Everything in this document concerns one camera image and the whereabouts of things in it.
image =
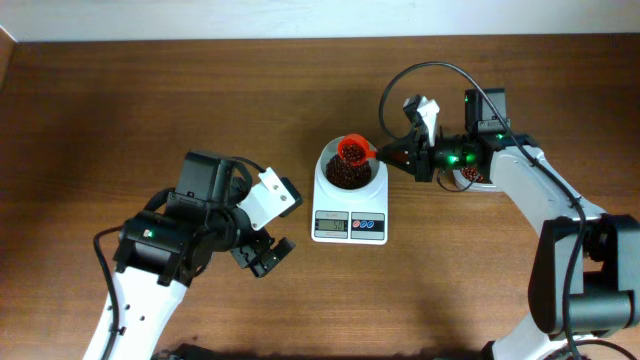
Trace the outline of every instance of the digital kitchen scale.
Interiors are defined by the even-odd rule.
[[[383,245],[389,228],[387,165],[369,160],[371,180],[362,188],[345,190],[331,184],[325,170],[338,153],[342,138],[327,144],[316,164],[311,238],[317,242]]]

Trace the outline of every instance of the wooden table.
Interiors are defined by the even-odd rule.
[[[271,166],[306,202],[268,227],[298,244],[272,274],[216,255],[158,349],[433,355],[506,335],[528,311],[537,237],[503,194],[390,170],[385,246],[310,238],[323,146],[350,132],[387,143],[380,94],[426,60],[506,87],[514,129],[589,200],[640,217],[638,35],[19,44],[0,95],[0,358],[82,357],[107,294],[92,236],[175,185],[189,149]],[[420,93],[445,133],[463,132],[467,88],[448,70],[407,76],[389,98],[392,130]],[[103,240],[108,257],[116,243]],[[612,340],[640,354],[639,335]]]

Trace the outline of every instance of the coffee beans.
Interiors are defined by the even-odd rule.
[[[342,147],[342,156],[349,164],[357,164],[364,160],[364,149],[356,144],[345,145]]]
[[[464,176],[467,180],[469,181],[473,181],[473,179],[476,178],[476,176],[478,176],[478,169],[476,168],[462,168],[460,169],[460,173],[462,173],[462,176]],[[484,176],[480,175],[478,176],[478,179],[475,181],[477,183],[480,184],[489,184],[490,182],[485,180]]]
[[[367,185],[371,180],[371,166],[369,162],[353,166],[342,160],[340,155],[335,155],[327,164],[326,174],[327,180],[339,188],[359,189]]]

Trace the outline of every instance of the black cable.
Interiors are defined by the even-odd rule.
[[[453,189],[449,189],[448,187],[444,186],[442,184],[442,181],[440,181],[440,172],[442,171],[442,169],[438,169],[438,172],[436,173],[436,181],[438,182],[438,185],[440,185],[441,188],[449,191],[449,192],[464,192],[469,190],[469,188],[471,187],[471,185],[473,185],[476,181],[478,181],[478,179],[480,178],[480,174],[476,175],[475,178],[473,178],[473,180],[469,181],[469,185],[465,186],[462,189],[457,189],[457,190],[453,190]]]
[[[120,327],[120,309],[118,307],[116,289],[113,286],[113,279],[111,278],[111,271],[109,270],[109,265],[107,265],[107,260],[105,260],[104,255],[102,254],[102,249],[100,249],[100,238],[104,235],[120,230],[122,230],[122,226],[116,226],[101,231],[93,237],[93,248],[96,251],[96,256],[98,257],[102,273],[104,274],[104,279],[107,282],[107,290],[109,291],[109,297],[111,298],[111,310],[113,310],[113,324],[111,325],[111,329],[109,329],[111,334],[109,335],[107,346],[104,348],[104,352],[102,353],[102,360],[109,359],[109,356],[111,356],[111,350],[113,349],[113,344],[116,342],[116,336],[118,335],[118,329]]]
[[[609,349],[612,349],[612,350],[615,350],[615,351],[619,352],[620,354],[626,356],[627,359],[629,359],[629,360],[638,360],[627,349],[623,348],[620,345],[616,345],[614,343],[610,343],[608,341],[599,340],[599,339],[593,339],[593,340],[579,340],[579,341],[576,341],[575,343],[576,343],[576,347],[584,346],[584,345],[604,346],[604,347],[607,347]],[[568,355],[570,352],[571,352],[571,350],[569,349],[569,346],[565,346],[562,349],[557,350],[557,351],[553,352],[551,355],[549,355],[549,360],[559,359],[559,358],[561,358],[561,357],[563,357],[565,355]]]
[[[558,186],[558,188],[567,196],[567,198],[569,199],[569,202],[571,203],[571,206],[576,209],[576,212],[578,213],[578,216],[580,218],[580,227],[579,227],[579,231],[578,231],[578,237],[576,239],[576,242],[574,244],[573,250],[571,252],[571,256],[569,257],[569,264],[568,264],[568,267],[567,267],[567,272],[565,274],[563,293],[562,293],[562,318],[563,318],[563,322],[564,322],[565,335],[567,337],[568,345],[569,345],[569,347],[571,349],[571,352],[572,352],[573,356],[576,358],[576,360],[581,360],[580,353],[578,352],[578,348],[575,345],[575,340],[573,339],[573,331],[571,329],[571,318],[570,318],[570,314],[569,314],[569,292],[571,290],[571,280],[573,278],[573,273],[574,273],[574,270],[575,270],[576,262],[578,261],[578,255],[580,254],[580,250],[582,249],[582,243],[584,241],[584,233],[585,233],[585,230],[586,230],[586,223],[587,223],[586,215],[584,214],[584,210],[582,209],[582,206],[580,205],[580,200],[578,198],[576,198],[575,196],[573,196],[573,193],[569,190],[569,188],[560,179],[558,179],[545,166],[541,165],[540,162],[538,161],[538,159],[536,159],[533,156],[531,156],[531,154],[529,154],[525,150],[525,148],[516,139],[515,134],[513,133],[513,131],[511,131],[511,128],[509,126],[507,126],[507,122],[505,121],[505,119],[502,116],[502,114],[500,114],[500,112],[496,108],[496,106],[493,103],[493,101],[491,101],[489,96],[487,96],[487,94],[480,87],[480,85],[478,85],[478,83],[466,71],[462,70],[461,68],[459,68],[459,67],[457,67],[457,66],[455,66],[453,64],[446,63],[446,62],[440,62],[440,61],[423,62],[423,63],[418,63],[418,64],[414,64],[412,66],[409,66],[408,68],[406,68],[403,71],[401,71],[398,75],[396,75],[396,77],[394,77],[393,80],[391,80],[391,82],[389,83],[389,85],[387,85],[387,87],[384,89],[384,92],[382,93],[382,97],[380,98],[380,105],[378,106],[378,121],[380,122],[380,126],[382,127],[382,130],[384,130],[384,132],[386,132],[392,138],[394,138],[396,140],[400,140],[398,137],[394,136],[387,129],[387,127],[385,126],[385,123],[384,123],[384,104],[387,101],[387,97],[389,95],[389,92],[391,92],[391,89],[393,88],[393,85],[395,85],[395,83],[398,82],[398,80],[400,80],[406,74],[408,74],[408,73],[410,73],[410,72],[412,72],[414,70],[417,70],[417,69],[420,69],[420,68],[423,68],[423,67],[427,67],[427,66],[444,66],[444,67],[447,67],[449,69],[454,70],[458,74],[462,75],[465,79],[467,79],[467,81],[469,81],[469,83],[471,83],[471,85],[473,85],[473,87],[482,96],[482,99],[487,103],[487,105],[489,105],[489,108],[491,108],[491,111],[494,113],[494,115],[496,115],[496,117],[497,117],[498,121],[500,122],[500,124],[502,125],[504,131],[511,138],[511,140],[513,140],[513,143],[518,148],[518,150],[520,150],[522,155],[529,162],[531,162],[531,166],[537,167],[554,184],[556,184],[556,186]]]
[[[254,169],[258,170],[261,173],[266,171],[262,166],[254,163],[253,161],[251,161],[251,160],[249,160],[247,158],[243,158],[243,157],[240,157],[240,156],[234,156],[233,158],[238,160],[238,161],[242,161],[243,163],[245,163],[247,165],[251,165]]]
[[[144,210],[148,211],[156,211],[160,208],[160,206],[167,203],[167,198],[169,197],[169,193],[176,191],[176,188],[166,188],[158,191],[155,195],[149,199],[147,205],[144,206]]]

